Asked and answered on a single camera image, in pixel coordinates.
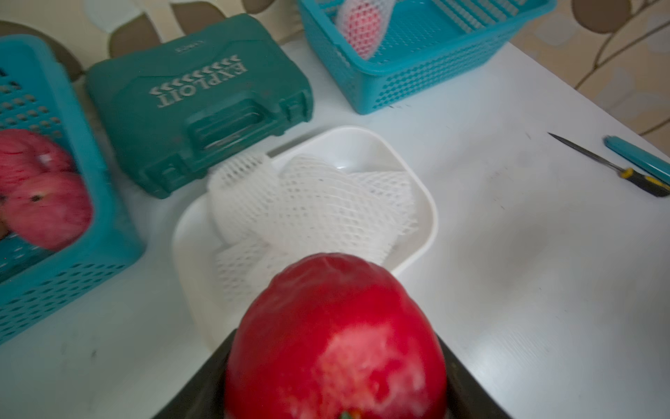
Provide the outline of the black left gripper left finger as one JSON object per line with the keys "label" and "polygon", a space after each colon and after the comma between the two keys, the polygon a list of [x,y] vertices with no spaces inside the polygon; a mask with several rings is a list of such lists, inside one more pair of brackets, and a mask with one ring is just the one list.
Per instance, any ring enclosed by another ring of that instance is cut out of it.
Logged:
{"label": "black left gripper left finger", "polygon": [[225,372],[237,330],[229,334],[188,383],[154,419],[225,418]]}

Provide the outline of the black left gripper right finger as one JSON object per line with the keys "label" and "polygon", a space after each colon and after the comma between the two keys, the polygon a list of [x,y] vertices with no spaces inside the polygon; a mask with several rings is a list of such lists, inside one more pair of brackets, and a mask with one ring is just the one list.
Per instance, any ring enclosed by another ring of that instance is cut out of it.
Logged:
{"label": "black left gripper right finger", "polygon": [[493,397],[483,388],[440,336],[437,337],[446,363],[447,413],[454,419],[511,419]]}

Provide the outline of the red apple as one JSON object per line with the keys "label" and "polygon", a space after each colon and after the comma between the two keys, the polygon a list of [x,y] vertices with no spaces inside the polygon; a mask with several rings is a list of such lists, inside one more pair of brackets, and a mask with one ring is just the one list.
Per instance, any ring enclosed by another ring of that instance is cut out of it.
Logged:
{"label": "red apple", "polygon": [[1,214],[9,230],[48,251],[76,242],[94,219],[94,206],[78,174],[45,173],[5,198]]}
{"label": "red apple", "polygon": [[73,157],[50,138],[25,129],[1,131],[2,196],[35,176],[73,171]]}

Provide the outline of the white foam net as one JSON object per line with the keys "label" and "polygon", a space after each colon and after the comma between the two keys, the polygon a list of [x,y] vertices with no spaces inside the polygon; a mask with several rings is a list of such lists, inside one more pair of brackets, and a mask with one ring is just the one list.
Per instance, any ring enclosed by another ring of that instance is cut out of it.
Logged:
{"label": "white foam net", "polygon": [[382,264],[416,231],[415,196],[406,171],[345,173],[312,155],[291,159],[279,190],[253,230],[297,258],[340,252]]}
{"label": "white foam net", "polygon": [[219,251],[216,289],[225,303],[249,304],[298,257],[249,237]]}
{"label": "white foam net", "polygon": [[279,174],[265,154],[240,153],[209,170],[210,213],[224,242],[236,244],[251,235],[279,184]]}

